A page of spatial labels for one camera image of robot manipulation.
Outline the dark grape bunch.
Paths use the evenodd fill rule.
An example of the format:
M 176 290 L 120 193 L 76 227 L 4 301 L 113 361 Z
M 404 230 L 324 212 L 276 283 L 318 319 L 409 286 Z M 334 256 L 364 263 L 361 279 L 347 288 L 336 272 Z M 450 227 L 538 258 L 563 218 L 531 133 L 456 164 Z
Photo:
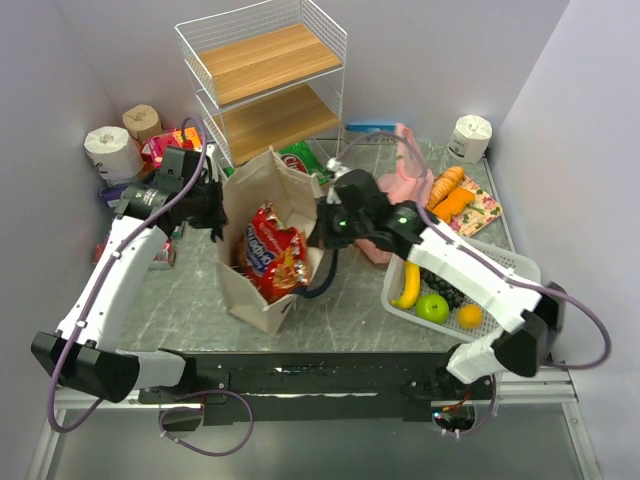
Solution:
M 426 287 L 442 296 L 450 310 L 458 309 L 466 302 L 466 296 L 440 276 L 426 269 L 421 269 L 420 272 Z

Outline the red yellow snack bag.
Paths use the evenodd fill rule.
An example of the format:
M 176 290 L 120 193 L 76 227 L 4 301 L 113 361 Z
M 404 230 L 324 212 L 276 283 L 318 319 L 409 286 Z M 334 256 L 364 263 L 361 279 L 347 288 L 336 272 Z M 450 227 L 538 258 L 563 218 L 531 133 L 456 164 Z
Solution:
M 235 249 L 236 269 L 269 303 L 311 281 L 306 234 L 286 227 L 271 202 L 264 202 Z

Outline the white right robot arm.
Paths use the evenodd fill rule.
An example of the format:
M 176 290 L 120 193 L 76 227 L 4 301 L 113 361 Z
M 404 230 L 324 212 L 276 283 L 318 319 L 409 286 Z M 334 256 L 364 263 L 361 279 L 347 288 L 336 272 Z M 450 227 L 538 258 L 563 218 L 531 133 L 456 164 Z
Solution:
M 392 204 L 374 177 L 333 165 L 327 193 L 317 201 L 310 245 L 326 250 L 367 239 L 377 248 L 428 270 L 460 290 L 497 323 L 487 335 L 451 350 L 449 376 L 471 384 L 499 372 L 534 377 L 561 327 L 559 288 L 545 288 L 501 266 L 419 200 Z

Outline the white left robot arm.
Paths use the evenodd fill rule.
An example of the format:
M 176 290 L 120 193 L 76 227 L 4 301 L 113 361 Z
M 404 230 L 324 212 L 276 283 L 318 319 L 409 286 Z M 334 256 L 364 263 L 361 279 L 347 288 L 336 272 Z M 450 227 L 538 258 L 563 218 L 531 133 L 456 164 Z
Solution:
M 107 244 L 72 310 L 52 333 L 39 332 L 31 352 L 52 380 L 98 399 L 178 385 L 188 370 L 178 354 L 118 349 L 127 312 L 153 259 L 183 222 L 222 236 L 222 184 L 203 152 L 165 151 L 148 183 L 134 183 L 115 211 Z

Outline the yellow banana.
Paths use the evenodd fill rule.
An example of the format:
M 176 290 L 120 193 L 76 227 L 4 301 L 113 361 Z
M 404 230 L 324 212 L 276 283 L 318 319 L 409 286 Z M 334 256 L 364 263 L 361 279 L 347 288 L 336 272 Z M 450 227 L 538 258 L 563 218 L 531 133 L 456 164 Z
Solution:
M 421 291 L 421 274 L 420 268 L 406 261 L 404 264 L 404 290 L 402 294 L 391 301 L 391 305 L 400 309 L 410 309 L 417 302 Z

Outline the pink plastic grocery bag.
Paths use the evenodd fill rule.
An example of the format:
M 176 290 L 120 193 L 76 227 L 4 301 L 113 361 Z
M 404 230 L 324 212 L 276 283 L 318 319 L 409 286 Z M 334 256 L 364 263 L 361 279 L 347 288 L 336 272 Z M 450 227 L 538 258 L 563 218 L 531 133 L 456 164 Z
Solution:
M 380 190 L 387 194 L 391 204 L 395 205 L 406 200 L 415 201 L 421 185 L 427 181 L 426 190 L 421 195 L 424 204 L 428 203 L 434 175 L 427 170 L 423 176 L 424 161 L 420 160 L 413 151 L 419 151 L 413 131 L 402 123 L 397 123 L 395 134 L 405 141 L 396 141 L 395 170 L 377 178 Z

